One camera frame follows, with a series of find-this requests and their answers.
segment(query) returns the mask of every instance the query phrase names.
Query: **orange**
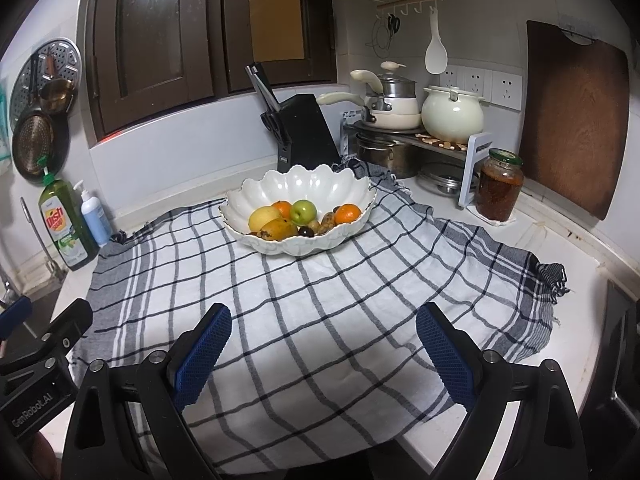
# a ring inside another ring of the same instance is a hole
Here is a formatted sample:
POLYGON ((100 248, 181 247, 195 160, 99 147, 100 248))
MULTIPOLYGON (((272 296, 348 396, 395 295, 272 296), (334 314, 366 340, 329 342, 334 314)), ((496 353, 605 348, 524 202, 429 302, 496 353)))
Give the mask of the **orange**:
POLYGON ((289 202, 286 200, 278 200, 271 205, 280 210, 280 214, 283 218, 286 218, 287 220, 290 219, 289 213, 291 211, 291 204, 289 202))
POLYGON ((362 214, 355 204, 341 205, 335 212, 336 224, 350 224, 362 214))

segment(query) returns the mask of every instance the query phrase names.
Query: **white outlet panel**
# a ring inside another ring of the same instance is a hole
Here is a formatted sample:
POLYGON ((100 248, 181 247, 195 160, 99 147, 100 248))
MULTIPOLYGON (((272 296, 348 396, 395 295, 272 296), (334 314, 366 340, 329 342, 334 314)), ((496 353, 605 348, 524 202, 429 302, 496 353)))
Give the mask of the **white outlet panel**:
POLYGON ((488 101, 491 100, 491 88, 493 83, 491 70, 465 66, 461 67, 458 74, 461 72, 463 74, 463 78, 462 85, 460 86, 463 90, 481 95, 488 101))
POLYGON ((522 110, 522 76, 494 71, 491 102, 514 110, 522 110))
POLYGON ((459 77, 463 70, 462 66, 447 65, 444 72, 440 74, 440 86, 462 86, 462 83, 459 83, 459 77))

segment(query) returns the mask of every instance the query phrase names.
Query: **checkered tablecloth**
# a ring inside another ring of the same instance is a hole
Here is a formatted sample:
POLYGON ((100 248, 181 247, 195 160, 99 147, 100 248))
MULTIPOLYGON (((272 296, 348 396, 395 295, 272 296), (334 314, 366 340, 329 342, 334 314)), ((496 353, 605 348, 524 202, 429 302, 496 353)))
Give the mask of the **checkered tablecloth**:
MULTIPOLYGON (((89 362, 134 364, 167 349, 214 302, 232 335, 184 418, 220 470, 319 462, 403 434, 451 402, 415 333, 435 301, 480 348, 517 361, 546 345, 564 269, 433 218, 380 168, 364 229, 333 250, 264 256, 232 240, 221 200, 172 210, 104 247, 87 297, 94 324, 74 348, 89 362)), ((143 447, 158 452, 140 410, 143 447)))

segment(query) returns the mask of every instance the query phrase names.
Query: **green apple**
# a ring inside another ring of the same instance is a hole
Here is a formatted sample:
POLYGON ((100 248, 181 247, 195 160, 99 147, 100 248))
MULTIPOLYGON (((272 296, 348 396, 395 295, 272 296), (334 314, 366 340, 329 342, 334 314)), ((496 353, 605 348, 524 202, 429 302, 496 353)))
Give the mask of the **green apple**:
POLYGON ((312 220, 316 219, 318 211, 316 206, 309 200, 298 200, 291 206, 289 217, 296 225, 307 225, 312 220))

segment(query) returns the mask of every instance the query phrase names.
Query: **white scalloped bowl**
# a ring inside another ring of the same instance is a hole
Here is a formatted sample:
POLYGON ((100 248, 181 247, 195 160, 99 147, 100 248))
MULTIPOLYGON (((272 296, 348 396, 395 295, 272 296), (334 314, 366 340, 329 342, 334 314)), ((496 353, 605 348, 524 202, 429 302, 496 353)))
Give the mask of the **white scalloped bowl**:
POLYGON ((226 203, 220 206, 220 212, 227 232, 241 244, 262 254, 303 256, 333 249, 364 227, 376 198, 376 190, 370 184, 369 177, 356 178, 348 168, 334 173, 326 164, 312 171, 302 166, 294 166, 287 173, 270 170, 262 180, 248 178, 240 189, 229 191, 226 203), (278 200, 287 200, 293 204, 302 199, 311 200, 316 206, 318 221, 325 213, 342 204, 355 204, 362 214, 350 224, 340 224, 324 235, 313 238, 293 236, 275 242, 249 234, 249 216, 259 207, 271 205, 278 200))

